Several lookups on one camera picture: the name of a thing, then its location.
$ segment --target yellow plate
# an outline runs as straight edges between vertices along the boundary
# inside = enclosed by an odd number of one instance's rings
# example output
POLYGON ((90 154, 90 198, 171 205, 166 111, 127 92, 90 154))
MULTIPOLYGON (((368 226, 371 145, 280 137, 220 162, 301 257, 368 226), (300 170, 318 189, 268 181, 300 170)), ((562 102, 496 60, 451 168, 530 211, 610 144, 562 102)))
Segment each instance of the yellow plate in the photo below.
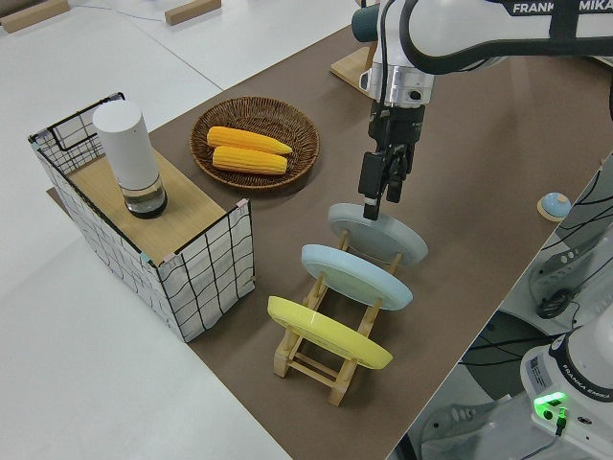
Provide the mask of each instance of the yellow plate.
POLYGON ((281 297, 268 297, 268 314, 284 328, 361 366, 383 369, 392 360, 387 350, 361 333, 281 297))

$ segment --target green indicator light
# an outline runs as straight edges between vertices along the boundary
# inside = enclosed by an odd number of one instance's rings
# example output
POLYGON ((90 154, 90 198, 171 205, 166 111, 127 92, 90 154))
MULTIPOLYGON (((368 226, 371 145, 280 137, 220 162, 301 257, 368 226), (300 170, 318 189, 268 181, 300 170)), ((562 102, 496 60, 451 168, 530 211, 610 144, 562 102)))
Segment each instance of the green indicator light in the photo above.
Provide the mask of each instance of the green indicator light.
MULTIPOLYGON (((552 393, 550 395, 538 397, 534 399, 534 411, 536 411, 536 413, 540 417, 544 417, 543 414, 545 413, 546 409, 548 409, 551 406, 555 406, 559 404, 562 400, 565 400, 565 399, 566 399, 566 394, 562 393, 561 391, 556 391, 555 393, 552 393)), ((562 418, 565 417, 565 411, 566 409, 561 407, 559 410, 559 414, 560 414, 559 416, 562 418)))

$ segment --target plate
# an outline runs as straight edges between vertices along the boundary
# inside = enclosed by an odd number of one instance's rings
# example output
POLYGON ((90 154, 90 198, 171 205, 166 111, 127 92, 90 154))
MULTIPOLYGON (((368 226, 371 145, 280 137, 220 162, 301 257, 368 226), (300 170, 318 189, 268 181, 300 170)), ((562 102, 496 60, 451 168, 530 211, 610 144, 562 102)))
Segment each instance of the plate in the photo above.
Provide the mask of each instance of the plate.
POLYGON ((344 359, 369 369, 383 369, 392 355, 370 338, 302 305, 271 296, 268 314, 284 328, 344 359))
POLYGON ((319 132, 298 109, 275 99, 243 97, 218 103, 202 114, 192 129, 190 150, 195 163, 212 178, 246 190, 276 190, 302 177, 319 155, 319 132), (224 171, 213 166, 207 144, 210 127, 233 127, 273 137, 292 147, 283 175, 224 171))
POLYGON ((413 229, 399 220, 379 214, 377 220, 364 218, 364 207, 337 203, 330 206, 328 222, 338 237, 349 231, 349 245, 376 261, 390 264, 397 253, 399 265, 414 265, 428 254, 428 246, 413 229))
POLYGON ((302 262, 313 277, 324 275, 324 284, 364 305, 381 299, 382 310, 402 310, 413 294, 398 278, 349 252, 321 244, 303 246, 302 262))

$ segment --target franka emika logo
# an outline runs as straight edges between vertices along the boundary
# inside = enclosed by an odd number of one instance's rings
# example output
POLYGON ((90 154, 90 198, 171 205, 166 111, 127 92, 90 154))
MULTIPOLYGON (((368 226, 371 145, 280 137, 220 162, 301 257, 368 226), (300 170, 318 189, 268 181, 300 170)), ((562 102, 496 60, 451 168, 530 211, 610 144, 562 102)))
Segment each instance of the franka emika logo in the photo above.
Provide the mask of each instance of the franka emika logo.
MULTIPOLYGON (((513 16, 549 15, 554 1, 504 2, 507 12, 513 16)), ((579 0, 579 14, 613 12, 613 0, 579 0)))

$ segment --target grid pattern basket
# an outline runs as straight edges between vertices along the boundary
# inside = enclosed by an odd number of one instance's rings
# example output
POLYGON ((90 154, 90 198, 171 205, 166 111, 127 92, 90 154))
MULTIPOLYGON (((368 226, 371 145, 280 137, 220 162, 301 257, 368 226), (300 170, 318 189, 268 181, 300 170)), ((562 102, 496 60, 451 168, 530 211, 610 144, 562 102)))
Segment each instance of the grid pattern basket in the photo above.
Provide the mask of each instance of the grid pattern basket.
POLYGON ((111 95, 42 129, 29 141, 98 257, 188 342, 255 287, 251 205, 241 201, 156 265, 69 176, 104 154, 92 124, 96 107, 123 98, 122 93, 111 95))

